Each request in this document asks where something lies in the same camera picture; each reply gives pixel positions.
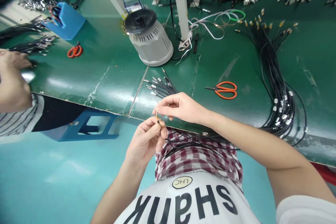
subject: orange scissors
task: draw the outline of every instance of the orange scissors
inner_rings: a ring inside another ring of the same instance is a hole
[[[222,87],[221,85],[223,85],[223,84],[230,84],[234,88]],[[234,84],[232,82],[221,82],[221,83],[217,84],[216,87],[213,87],[213,88],[212,87],[206,87],[206,89],[212,89],[212,90],[214,90],[215,93],[219,97],[221,97],[223,99],[226,99],[226,100],[232,100],[233,98],[235,98],[237,96],[237,92],[236,92],[237,86],[236,86],[236,84]],[[233,96],[232,97],[225,97],[225,96],[223,96],[223,95],[220,94],[221,92],[233,93]]]
[[[83,48],[79,45],[78,41],[77,44],[68,51],[68,57],[69,58],[79,57],[82,54],[82,52]]]

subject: red plaid shirt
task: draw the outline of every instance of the red plaid shirt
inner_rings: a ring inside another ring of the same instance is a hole
[[[168,134],[171,134],[173,131],[175,130],[168,128]],[[180,140],[187,138],[186,136],[174,133],[173,138],[176,136]],[[155,154],[155,180],[186,172],[205,170],[218,177],[231,179],[243,191],[241,185],[243,181],[243,168],[238,161],[237,151],[218,149],[218,147],[234,149],[235,146],[231,143],[210,142],[206,139],[201,140],[201,142],[212,145],[212,150],[189,146],[165,158],[165,155],[172,150],[172,147],[166,142],[161,152]]]

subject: striped shirt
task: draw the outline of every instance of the striped shirt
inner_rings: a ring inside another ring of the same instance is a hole
[[[32,94],[33,105],[27,110],[16,113],[0,113],[0,137],[31,132],[41,118],[43,96]]]

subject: gray cylindrical machine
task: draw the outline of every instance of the gray cylindrical machine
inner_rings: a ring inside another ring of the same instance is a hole
[[[172,42],[162,24],[156,20],[154,11],[141,9],[131,13],[124,20],[124,27],[140,59],[146,65],[160,66],[172,57]]]

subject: orange scissor handle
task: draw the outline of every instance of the orange scissor handle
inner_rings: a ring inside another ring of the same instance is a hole
[[[74,58],[74,57],[78,57],[82,54],[83,52],[83,48],[80,45],[76,45],[74,47],[72,47],[69,51],[68,51],[68,57],[69,58]]]
[[[224,84],[230,84],[230,85],[232,85],[234,88],[229,88],[229,87],[226,88],[226,87],[222,87],[221,85],[224,85]],[[236,90],[237,90],[237,85],[234,84],[233,82],[227,82],[227,81],[225,81],[225,82],[221,82],[221,83],[219,83],[219,84],[216,85],[216,88],[217,88],[217,90],[215,90],[215,93],[216,93],[219,97],[221,97],[221,98],[223,98],[223,99],[226,99],[226,100],[232,100],[232,99],[234,99],[234,98],[237,96],[237,92],[236,92]],[[225,97],[225,96],[223,96],[223,95],[220,94],[220,93],[222,93],[222,92],[233,93],[233,96],[232,96],[232,97]]]
[[[221,87],[221,85],[223,85],[223,84],[230,84],[234,88],[232,89],[232,88],[229,88],[229,87],[227,87],[227,88],[226,87]],[[223,90],[231,90],[231,91],[234,90],[234,91],[236,91],[237,90],[237,85],[234,84],[233,82],[221,82],[221,83],[216,85],[216,88],[223,89]]]
[[[232,97],[225,97],[225,96],[221,95],[220,92],[233,93],[233,96]],[[231,89],[231,90],[222,90],[222,89],[221,90],[215,90],[215,93],[219,97],[221,97],[221,98],[223,98],[225,100],[232,100],[232,99],[234,99],[237,96],[237,92],[235,90],[233,90],[233,89]]]

